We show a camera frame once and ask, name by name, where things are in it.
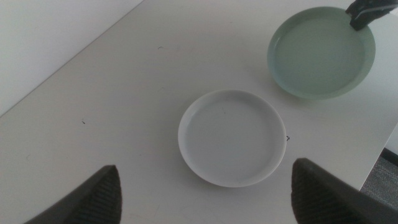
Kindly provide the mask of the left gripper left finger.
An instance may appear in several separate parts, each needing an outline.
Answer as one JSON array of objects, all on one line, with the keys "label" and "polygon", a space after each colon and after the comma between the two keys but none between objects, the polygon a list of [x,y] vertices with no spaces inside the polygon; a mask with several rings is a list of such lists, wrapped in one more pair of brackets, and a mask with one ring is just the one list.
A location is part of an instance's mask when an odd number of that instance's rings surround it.
[{"label": "left gripper left finger", "polygon": [[122,190],[115,165],[102,167],[27,224],[120,223]]}]

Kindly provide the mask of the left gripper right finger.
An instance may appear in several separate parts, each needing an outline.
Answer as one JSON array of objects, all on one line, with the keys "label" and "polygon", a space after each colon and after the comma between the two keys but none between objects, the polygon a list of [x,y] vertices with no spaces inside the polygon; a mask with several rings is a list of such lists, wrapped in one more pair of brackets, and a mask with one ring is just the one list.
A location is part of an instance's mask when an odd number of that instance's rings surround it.
[{"label": "left gripper right finger", "polygon": [[397,224],[397,210],[361,193],[307,158],[292,167],[291,205],[298,223]]}]

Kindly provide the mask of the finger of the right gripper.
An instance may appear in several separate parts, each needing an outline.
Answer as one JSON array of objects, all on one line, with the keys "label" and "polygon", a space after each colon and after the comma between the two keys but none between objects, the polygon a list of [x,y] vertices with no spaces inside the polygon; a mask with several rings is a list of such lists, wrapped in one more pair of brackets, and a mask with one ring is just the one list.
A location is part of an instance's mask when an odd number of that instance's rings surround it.
[{"label": "finger of the right gripper", "polygon": [[397,0],[355,0],[346,9],[350,16],[360,16],[370,12],[389,12],[397,7]]},{"label": "finger of the right gripper", "polygon": [[362,11],[362,12],[352,12],[350,14],[350,26],[354,30],[361,30],[369,25],[372,21],[376,19],[380,19],[381,17],[389,14],[392,9],[383,9],[383,10],[375,10],[375,11]]}]

